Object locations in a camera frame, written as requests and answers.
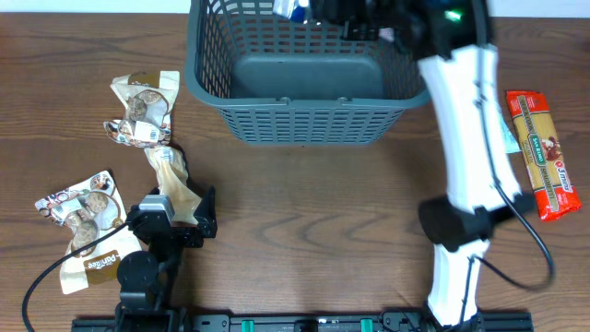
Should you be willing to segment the beige snack bag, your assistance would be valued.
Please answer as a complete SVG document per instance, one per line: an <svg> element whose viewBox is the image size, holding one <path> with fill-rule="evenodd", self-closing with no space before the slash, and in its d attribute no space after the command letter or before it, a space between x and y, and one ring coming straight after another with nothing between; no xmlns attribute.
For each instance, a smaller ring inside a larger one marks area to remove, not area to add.
<svg viewBox="0 0 590 332"><path fill-rule="evenodd" d="M156 172L159 192L171 200L175 211L172 220L197 225L194 213L202 198L187 185L189 173L182 152L167 146L144 148L144 152Z"/></svg>

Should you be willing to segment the Panibee cookie bag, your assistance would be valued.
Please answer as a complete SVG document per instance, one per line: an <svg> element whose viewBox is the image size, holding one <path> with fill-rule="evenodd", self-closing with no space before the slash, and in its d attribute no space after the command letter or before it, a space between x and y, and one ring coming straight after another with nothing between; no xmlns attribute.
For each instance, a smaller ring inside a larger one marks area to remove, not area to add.
<svg viewBox="0 0 590 332"><path fill-rule="evenodd" d="M107 171L38 200L35 208L52 223L73 233L66 252L78 253L67 259L59 271L64 294L115 279L122 260L141 249L128 229L107 236L126 220L118 187Z"/></svg>

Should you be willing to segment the Kleenex tissue multipack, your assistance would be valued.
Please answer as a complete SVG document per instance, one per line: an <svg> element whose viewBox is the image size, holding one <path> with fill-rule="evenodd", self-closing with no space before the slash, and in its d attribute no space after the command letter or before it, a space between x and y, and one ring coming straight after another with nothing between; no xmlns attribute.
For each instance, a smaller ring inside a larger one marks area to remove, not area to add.
<svg viewBox="0 0 590 332"><path fill-rule="evenodd" d="M310 16L309 0L274 0L272 11L275 15L295 23L306 24Z"/></svg>

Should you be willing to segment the beige cookie bag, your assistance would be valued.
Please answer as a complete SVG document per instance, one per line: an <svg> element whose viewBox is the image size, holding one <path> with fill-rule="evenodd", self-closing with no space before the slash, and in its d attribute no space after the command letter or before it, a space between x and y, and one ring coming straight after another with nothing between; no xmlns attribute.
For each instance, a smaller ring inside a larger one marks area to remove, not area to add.
<svg viewBox="0 0 590 332"><path fill-rule="evenodd" d="M179 71L136 72L114 78L111 89L124 106L124 115L103 123L107 136L136 148L168 145L180 83Z"/></svg>

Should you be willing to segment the mint green snack packet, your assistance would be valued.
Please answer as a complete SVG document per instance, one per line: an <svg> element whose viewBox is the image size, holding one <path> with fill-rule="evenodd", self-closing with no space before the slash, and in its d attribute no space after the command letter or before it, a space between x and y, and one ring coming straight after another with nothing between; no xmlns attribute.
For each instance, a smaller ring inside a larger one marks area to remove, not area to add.
<svg viewBox="0 0 590 332"><path fill-rule="evenodd" d="M500 125L501 125L501 137L504 143L505 152L507 154L518 153L521 151L520 146L516 138L514 137L508 125L505 123L503 118L502 109L498 109Z"/></svg>

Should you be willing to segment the San Remo spaghetti packet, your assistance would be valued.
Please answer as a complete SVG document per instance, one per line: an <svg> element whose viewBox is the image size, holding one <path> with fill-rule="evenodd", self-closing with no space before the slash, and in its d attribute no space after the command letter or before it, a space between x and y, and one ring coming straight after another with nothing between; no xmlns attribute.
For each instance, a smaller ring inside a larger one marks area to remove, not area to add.
<svg viewBox="0 0 590 332"><path fill-rule="evenodd" d="M566 170L546 96L537 91L508 90L506 101L539 217L554 221L581 209L582 202Z"/></svg>

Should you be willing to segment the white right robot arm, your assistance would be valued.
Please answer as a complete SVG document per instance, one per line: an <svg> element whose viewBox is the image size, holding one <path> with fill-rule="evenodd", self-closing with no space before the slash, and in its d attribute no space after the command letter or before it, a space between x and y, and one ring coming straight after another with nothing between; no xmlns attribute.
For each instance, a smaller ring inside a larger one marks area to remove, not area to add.
<svg viewBox="0 0 590 332"><path fill-rule="evenodd" d="M476 318L478 272L494 227L534 206L515 179L502 138L488 5L484 1L312 1L313 19L346 28L390 28L411 53L436 114L445 157L444 196L419 205L434 245L427 298L438 329L460 331Z"/></svg>

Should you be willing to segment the grey plastic basket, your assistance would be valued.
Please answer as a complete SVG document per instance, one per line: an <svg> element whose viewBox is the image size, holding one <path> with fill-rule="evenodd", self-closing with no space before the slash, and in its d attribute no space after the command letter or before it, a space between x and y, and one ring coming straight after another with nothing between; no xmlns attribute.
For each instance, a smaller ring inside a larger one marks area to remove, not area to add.
<svg viewBox="0 0 590 332"><path fill-rule="evenodd" d="M289 22L270 1L194 0L185 82L240 140L360 145L430 96L416 64L384 40L345 41L328 24Z"/></svg>

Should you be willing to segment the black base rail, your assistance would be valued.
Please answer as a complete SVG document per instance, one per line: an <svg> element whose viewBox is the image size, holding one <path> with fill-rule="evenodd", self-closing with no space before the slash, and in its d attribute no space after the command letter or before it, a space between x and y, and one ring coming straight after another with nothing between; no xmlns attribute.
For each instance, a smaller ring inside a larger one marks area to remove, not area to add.
<svg viewBox="0 0 590 332"><path fill-rule="evenodd" d="M172 315L121 314L110 319L75 319L72 332L192 331L192 332L422 332L439 331L433 319L420 311L380 314L230 316L201 314L183 321Z"/></svg>

